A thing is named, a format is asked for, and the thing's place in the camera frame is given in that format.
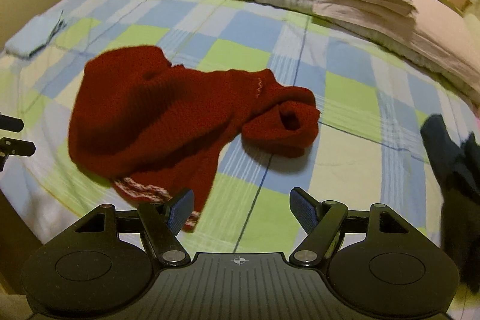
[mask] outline red knit garment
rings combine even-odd
[[[318,134],[310,90],[284,87],[272,71],[201,72],[172,64],[160,48],[105,52],[85,66],[71,114],[73,162],[110,179],[137,202],[195,194],[192,231],[222,148],[242,133],[270,153],[303,155]]]

